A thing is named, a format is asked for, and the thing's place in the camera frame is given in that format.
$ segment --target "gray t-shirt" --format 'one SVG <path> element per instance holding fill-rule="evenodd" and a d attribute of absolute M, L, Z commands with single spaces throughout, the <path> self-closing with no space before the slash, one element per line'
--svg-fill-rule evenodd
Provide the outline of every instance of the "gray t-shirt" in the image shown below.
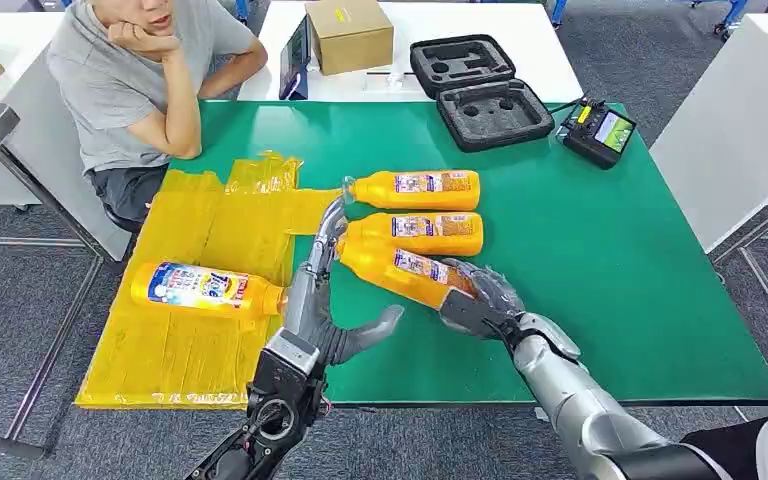
<path fill-rule="evenodd" d="M 194 93 L 214 55 L 243 53 L 254 39 L 217 0 L 177 0 L 172 18 Z M 110 43 L 87 0 L 66 9 L 48 49 L 48 66 L 75 119 L 87 170 L 167 163 L 166 154 L 127 130 L 153 108 L 166 112 L 163 66 Z"/>

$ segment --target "yellow bottle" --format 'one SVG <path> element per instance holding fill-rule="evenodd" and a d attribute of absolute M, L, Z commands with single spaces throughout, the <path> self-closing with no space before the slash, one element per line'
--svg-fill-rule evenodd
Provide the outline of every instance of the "yellow bottle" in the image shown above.
<path fill-rule="evenodd" d="M 452 288 L 473 295 L 472 283 L 455 268 L 384 242 L 344 235 L 337 241 L 337 258 L 362 280 L 435 310 Z"/>
<path fill-rule="evenodd" d="M 484 243 L 481 215 L 472 212 L 376 213 L 349 222 L 346 238 L 383 241 L 427 255 L 477 255 Z"/>
<path fill-rule="evenodd" d="M 140 266 L 131 282 L 131 297 L 151 305 L 256 320 L 279 315 L 284 289 L 254 275 L 163 262 Z"/>
<path fill-rule="evenodd" d="M 481 184 L 471 170 L 378 172 L 357 180 L 346 177 L 343 191 L 378 208 L 472 210 L 478 205 Z"/>

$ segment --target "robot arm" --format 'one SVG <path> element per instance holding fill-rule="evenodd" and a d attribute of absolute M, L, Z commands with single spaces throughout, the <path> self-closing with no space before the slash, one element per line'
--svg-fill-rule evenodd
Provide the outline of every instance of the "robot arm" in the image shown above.
<path fill-rule="evenodd" d="M 260 352 L 247 385 L 247 421 L 187 476 L 189 480 L 272 478 L 283 458 L 319 415 L 327 386 L 325 367 L 346 362 L 390 336 L 404 308 L 391 305 L 377 320 L 355 329 L 331 320 L 331 264 L 337 238 L 346 230 L 343 200 L 322 217 L 308 259 L 293 276 L 284 307 L 284 327 Z"/>
<path fill-rule="evenodd" d="M 579 362 L 578 346 L 548 318 L 511 304 L 501 275 L 457 262 L 481 299 L 452 290 L 447 325 L 501 340 L 583 480 L 731 480 L 704 452 L 673 443 L 635 419 Z"/>

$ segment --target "chair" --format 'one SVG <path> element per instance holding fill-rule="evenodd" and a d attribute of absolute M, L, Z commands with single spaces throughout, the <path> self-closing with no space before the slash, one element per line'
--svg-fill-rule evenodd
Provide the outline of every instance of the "chair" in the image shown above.
<path fill-rule="evenodd" d="M 104 213 L 107 214 L 107 218 L 109 218 L 114 225 L 126 232 L 140 233 L 140 229 L 143 228 L 142 223 L 120 217 L 119 215 L 116 215 L 112 208 L 110 208 L 110 205 L 104 202 L 101 202 L 101 204 L 104 206 Z"/>

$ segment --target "man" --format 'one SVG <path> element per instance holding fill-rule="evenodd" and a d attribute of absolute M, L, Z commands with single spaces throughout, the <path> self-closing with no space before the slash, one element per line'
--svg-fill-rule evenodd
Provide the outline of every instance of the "man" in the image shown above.
<path fill-rule="evenodd" d="M 231 60 L 207 76 L 214 55 Z M 217 0 L 78 0 L 48 51 L 81 141 L 85 176 L 118 216 L 142 222 L 171 155 L 201 153 L 198 98 L 266 63 Z"/>

